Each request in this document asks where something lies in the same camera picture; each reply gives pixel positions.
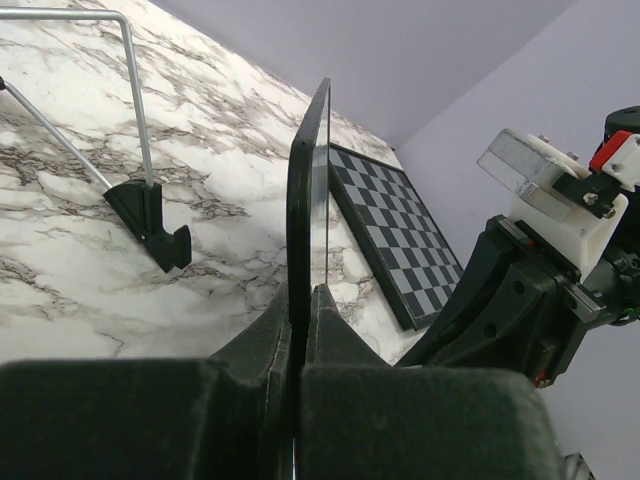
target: red component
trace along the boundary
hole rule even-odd
[[[627,138],[631,136],[631,132],[625,132],[624,130],[620,130],[616,132],[613,137],[609,139],[607,143],[596,153],[591,161],[589,162],[589,166],[594,169],[596,172],[600,173],[602,171],[602,167],[605,163],[609,161],[609,159],[613,156],[614,153],[622,146],[624,142],[627,141]]]
[[[540,384],[546,380],[547,378],[547,372],[546,371],[541,371],[536,378],[533,379],[533,386],[538,388],[540,386]]]

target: screw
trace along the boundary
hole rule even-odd
[[[587,205],[595,205],[598,201],[598,194],[593,192],[585,193],[584,197],[582,197],[582,200]]]

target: black frame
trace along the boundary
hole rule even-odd
[[[325,78],[311,100],[291,143],[287,177],[287,278],[294,369],[301,368],[311,321],[311,172],[325,100],[331,116],[331,80]],[[331,138],[330,122],[327,125]],[[327,156],[330,145],[327,145]],[[327,192],[327,224],[329,221]]]
[[[420,198],[420,195],[418,195],[418,191],[415,189],[415,187],[413,186],[413,183],[411,183],[411,180],[409,179],[409,176],[404,170],[397,167],[393,167],[391,165],[380,162],[378,160],[374,160],[373,158],[367,157],[366,155],[363,155],[358,152],[354,152],[353,150],[349,150],[348,148],[341,147],[334,143],[330,144],[330,148],[332,150],[342,151],[348,155],[358,157],[363,161],[367,161],[374,165],[378,165],[380,167],[393,170],[403,175],[407,179],[407,182],[409,182],[409,185],[411,186],[413,191],[416,193],[416,196],[420,200],[420,203],[422,203],[422,205],[424,206],[429,216],[431,216],[429,209],[422,201],[422,198]],[[331,157],[329,157],[329,190],[331,191],[331,194],[335,198],[336,203],[338,204],[338,207],[340,207],[340,211],[344,215],[344,218],[347,221],[349,228],[353,232],[353,236],[358,242],[358,245],[360,245],[360,249],[362,250],[362,253],[364,254],[367,262],[369,263],[369,266],[371,267],[371,271],[373,272],[376,279],[378,280],[378,283],[380,284],[380,288],[382,288],[382,291],[385,297],[387,298],[387,301],[389,302],[389,306],[391,307],[391,310],[396,316],[396,320],[398,321],[398,324],[400,325],[400,327],[403,330],[409,330],[409,329],[420,330],[430,326],[437,318],[439,312],[425,316],[423,321],[418,321],[414,317],[413,313],[411,313],[411,309],[409,308],[409,305],[407,305],[402,293],[400,293],[400,290],[398,289],[398,286],[396,285],[396,282],[394,281],[391,275],[391,272],[387,268],[387,265],[382,258],[382,254],[376,248],[375,243],[371,238],[371,235],[367,231],[367,228],[364,222],[362,221],[362,219],[360,218],[360,215],[358,214],[358,210],[355,204],[351,201],[351,198],[347,193],[347,189],[345,188],[343,183],[338,179],[338,174],[336,173],[335,167],[331,164]],[[435,220],[433,223],[436,226],[438,233],[444,239],[446,246],[451,251],[453,258],[456,260],[458,264],[460,264],[458,257],[455,255],[455,253],[449,246],[449,242],[447,242],[444,235],[442,235],[442,232],[440,231],[440,228],[436,224]]]

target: metal rod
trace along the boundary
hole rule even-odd
[[[153,166],[151,164],[151,149],[149,148],[149,134],[142,106],[142,92],[135,53],[133,51],[133,39],[131,28],[126,17],[114,10],[82,10],[70,8],[30,8],[30,7],[0,7],[0,20],[113,20],[120,24],[122,41],[129,69],[133,106],[138,122],[138,135],[140,137],[140,149],[144,165],[144,177],[148,186],[153,186]]]
[[[80,153],[80,151],[76,147],[73,146],[73,144],[69,141],[69,139],[67,137],[65,137],[62,133],[60,133],[60,130],[58,130],[56,127],[54,127],[53,124],[51,122],[49,122],[49,120],[47,120],[44,115],[42,115],[40,110],[38,110],[29,100],[27,100],[24,97],[24,95],[22,95],[18,91],[18,89],[16,87],[11,85],[6,80],[4,81],[4,86],[7,89],[7,92],[9,92],[11,95],[13,95],[13,97],[31,115],[33,115],[36,118],[36,120],[38,120],[42,124],[42,126],[44,128],[46,128],[47,131],[51,135],[53,135],[56,140],[58,140],[62,144],[63,147],[65,147],[67,150],[69,150],[71,152],[71,154],[74,157],[76,157],[78,159],[78,161],[80,163],[82,163],[82,165],[84,165],[84,167],[87,170],[89,170],[100,181],[100,183],[102,183],[102,185],[105,187],[105,189],[109,190],[112,187],[111,183],[109,183],[109,180],[107,180],[104,177],[104,175],[102,175],[100,173],[100,171],[95,167],[95,165],[93,163],[91,163],[89,160],[87,160],[87,158],[84,155],[82,155],[82,153]]]

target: white marble countertop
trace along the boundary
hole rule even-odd
[[[0,362],[214,353],[286,276],[287,158],[309,98],[144,0],[3,6],[105,8],[129,19],[165,227],[189,225],[193,262],[163,273],[100,185],[0,92]],[[0,75],[112,183],[141,178],[118,25],[0,25]],[[343,118],[334,116],[331,133],[398,166],[384,142]],[[419,335],[397,326],[335,203],[330,227],[340,311],[393,363]]]

